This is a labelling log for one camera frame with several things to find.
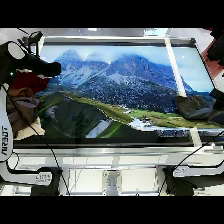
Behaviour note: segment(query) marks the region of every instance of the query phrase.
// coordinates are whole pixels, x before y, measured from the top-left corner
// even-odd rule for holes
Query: sky
[[[122,54],[137,54],[156,64],[171,65],[166,47],[156,46],[87,46],[45,45],[40,53],[43,60],[53,62],[66,50],[75,50],[85,60],[111,63]],[[195,48],[173,47],[177,65],[184,81],[195,91],[211,92],[212,82]]]

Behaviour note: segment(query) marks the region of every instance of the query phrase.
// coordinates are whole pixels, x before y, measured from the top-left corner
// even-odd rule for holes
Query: black cable
[[[29,33],[27,33],[25,30],[23,30],[23,29],[21,29],[21,28],[16,28],[16,29],[22,31],[23,33],[25,33],[25,34],[27,34],[27,35],[30,35]]]
[[[5,90],[5,92],[6,92],[6,94],[7,94],[7,96],[9,97],[9,99],[10,99],[10,101],[12,102],[12,104],[13,104],[13,106],[15,107],[15,109],[16,109],[16,111],[17,111],[17,113],[19,114],[19,116],[20,116],[20,118],[31,128],[31,129],[33,129],[33,131],[38,135],[38,137],[48,146],[48,148],[51,150],[51,152],[52,152],[52,154],[53,154],[53,156],[54,156],[54,159],[55,159],[55,162],[56,162],[56,164],[57,164],[57,167],[58,167],[58,169],[59,170],[61,170],[60,169],[60,166],[59,166],[59,164],[58,164],[58,160],[57,160],[57,158],[56,158],[56,156],[55,156],[55,153],[54,153],[54,151],[53,151],[53,149],[50,147],[50,145],[46,142],[46,140],[42,137],[42,136],[40,136],[39,135],[39,133],[29,124],[29,122],[27,121],[27,119],[24,117],[24,115],[20,112],[20,110],[18,109],[18,107],[16,106],[16,104],[15,104],[15,102],[13,101],[13,99],[12,99],[12,97],[8,94],[8,92],[7,92],[7,90],[6,90],[6,88],[5,88],[5,86],[2,84],[2,83],[0,83],[0,87],[2,86],[2,88]],[[68,190],[68,186],[67,186],[67,184],[66,184],[66,181],[65,181],[65,178],[64,178],[64,176],[63,176],[63,174],[62,173],[60,173],[60,175],[61,175],[61,177],[62,177],[62,179],[63,179],[63,181],[64,181],[64,184],[65,184],[65,187],[66,187],[66,190],[67,190],[67,192],[68,192],[68,195],[70,196],[70,192],[69,192],[69,190]]]
[[[162,184],[162,187],[161,187],[161,189],[160,189],[160,191],[159,191],[159,194],[158,194],[158,196],[160,196],[160,194],[161,194],[161,192],[162,192],[162,189],[163,189],[163,186],[164,186],[164,184],[166,183],[166,180],[167,180],[167,178],[170,176],[170,175],[172,175],[172,173],[186,160],[186,159],[188,159],[190,156],[192,156],[194,153],[196,153],[197,151],[199,151],[200,149],[202,149],[203,147],[205,147],[205,146],[207,146],[207,145],[209,145],[211,142],[213,142],[214,141],[214,139],[216,139],[217,137],[219,137],[220,135],[222,135],[224,133],[224,131],[222,131],[222,132],[220,132],[218,135],[216,135],[216,136],[214,136],[213,137],[213,139],[211,140],[211,141],[208,141],[208,142],[206,142],[204,145],[202,145],[201,147],[199,147],[198,149],[196,149],[195,151],[193,151],[192,153],[190,153],[189,155],[187,155],[183,160],[181,160],[181,162],[179,163],[179,164],[177,164],[171,171],[170,171],[170,173],[166,176],[166,178],[165,178],[165,180],[163,181],[163,184]]]
[[[16,165],[15,165],[15,167],[13,168],[14,170],[16,169],[16,167],[18,166],[18,164],[19,164],[19,155],[18,155],[18,153],[16,153],[16,152],[12,152],[13,154],[16,154],[16,156],[17,156],[17,163],[16,163]]]

